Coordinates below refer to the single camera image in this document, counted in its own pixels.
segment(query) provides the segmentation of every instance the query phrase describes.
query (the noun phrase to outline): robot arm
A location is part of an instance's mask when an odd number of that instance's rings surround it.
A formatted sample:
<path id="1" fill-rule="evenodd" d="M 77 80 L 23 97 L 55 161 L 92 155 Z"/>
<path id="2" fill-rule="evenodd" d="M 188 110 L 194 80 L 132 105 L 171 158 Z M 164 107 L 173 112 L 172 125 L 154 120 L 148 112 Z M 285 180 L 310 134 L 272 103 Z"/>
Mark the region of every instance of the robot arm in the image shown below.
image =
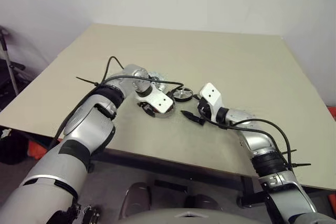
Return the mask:
<path id="1" fill-rule="evenodd" d="M 201 100 L 198 108 L 204 110 L 207 106 L 207 117 L 214 123 L 230 126 L 254 118 L 245 111 L 225 108 L 220 92 L 211 83 L 206 84 L 199 94 Z M 255 121 L 242 123 L 239 128 L 261 130 Z M 289 222 L 289 218 L 293 216 L 316 212 L 314 204 L 269 136 L 242 130 L 237 130 L 237 133 L 259 175 L 259 182 L 268 195 L 271 214 L 277 212 L 285 222 Z"/>
<path id="2" fill-rule="evenodd" d="M 145 69 L 128 65 L 117 74 L 148 78 Z M 72 223 L 90 157 L 103 151 L 115 133 L 113 119 L 126 97 L 165 113 L 173 101 L 149 81 L 116 78 L 98 87 L 67 122 L 63 141 L 28 173 L 0 210 L 0 223 Z"/>

